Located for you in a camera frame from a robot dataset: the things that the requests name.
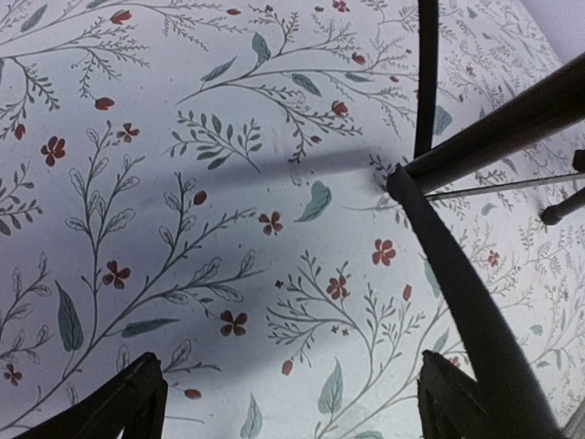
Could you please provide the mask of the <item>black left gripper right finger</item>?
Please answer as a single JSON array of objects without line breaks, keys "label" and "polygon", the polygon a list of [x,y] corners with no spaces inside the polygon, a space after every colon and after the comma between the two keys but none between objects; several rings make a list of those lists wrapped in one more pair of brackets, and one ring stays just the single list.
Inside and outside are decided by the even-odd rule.
[{"label": "black left gripper right finger", "polygon": [[424,438],[515,438],[516,432],[488,414],[477,381],[437,352],[422,352],[417,383]]}]

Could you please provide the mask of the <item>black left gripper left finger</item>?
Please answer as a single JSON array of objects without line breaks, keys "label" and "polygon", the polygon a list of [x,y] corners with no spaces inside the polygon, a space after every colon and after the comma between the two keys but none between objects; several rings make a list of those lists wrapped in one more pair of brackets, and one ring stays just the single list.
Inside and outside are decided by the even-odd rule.
[{"label": "black left gripper left finger", "polygon": [[160,360],[146,352],[82,402],[18,437],[158,439],[167,393]]}]

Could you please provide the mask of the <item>black music stand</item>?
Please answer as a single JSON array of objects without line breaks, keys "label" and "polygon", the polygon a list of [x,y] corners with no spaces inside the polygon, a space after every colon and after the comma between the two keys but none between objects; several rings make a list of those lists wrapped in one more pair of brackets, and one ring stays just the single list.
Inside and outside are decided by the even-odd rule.
[{"label": "black music stand", "polygon": [[439,7],[422,1],[419,101],[414,158],[388,175],[458,329],[488,414],[515,438],[581,438],[584,411],[558,426],[515,336],[484,283],[430,204],[433,190],[491,165],[584,118],[584,60],[575,58],[440,145],[432,142]]}]

